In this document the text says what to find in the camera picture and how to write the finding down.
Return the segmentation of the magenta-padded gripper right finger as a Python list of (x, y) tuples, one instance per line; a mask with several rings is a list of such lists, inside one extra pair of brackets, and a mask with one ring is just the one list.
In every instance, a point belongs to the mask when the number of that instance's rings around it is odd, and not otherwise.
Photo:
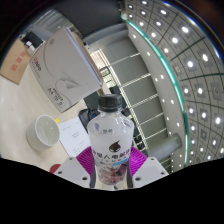
[(132, 147), (129, 158), (128, 187), (140, 188), (168, 176), (168, 172), (155, 157), (147, 157)]

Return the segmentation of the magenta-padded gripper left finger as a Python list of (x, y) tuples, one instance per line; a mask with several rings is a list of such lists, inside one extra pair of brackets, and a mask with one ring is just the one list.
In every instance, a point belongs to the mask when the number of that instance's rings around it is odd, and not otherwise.
[(94, 188), (96, 172), (91, 148), (76, 157), (68, 157), (53, 173), (84, 188)]

